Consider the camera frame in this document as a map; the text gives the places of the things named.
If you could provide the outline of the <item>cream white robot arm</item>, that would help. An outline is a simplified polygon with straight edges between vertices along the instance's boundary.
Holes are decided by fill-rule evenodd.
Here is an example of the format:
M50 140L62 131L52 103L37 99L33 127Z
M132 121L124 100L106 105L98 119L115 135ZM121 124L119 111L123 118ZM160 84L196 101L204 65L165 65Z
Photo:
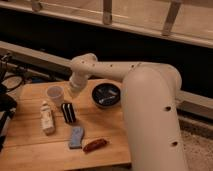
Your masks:
M152 62L100 62L93 54L70 61L71 90L81 91L90 76L116 80L133 171L188 171L175 97L181 88L176 68Z

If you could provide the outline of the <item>cream white gripper body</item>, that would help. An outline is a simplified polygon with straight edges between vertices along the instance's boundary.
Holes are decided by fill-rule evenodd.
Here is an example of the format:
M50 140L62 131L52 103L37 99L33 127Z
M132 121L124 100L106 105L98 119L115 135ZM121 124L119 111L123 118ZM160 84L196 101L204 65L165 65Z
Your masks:
M68 83L68 92L72 98L76 98L82 91L82 88L75 85L72 81Z

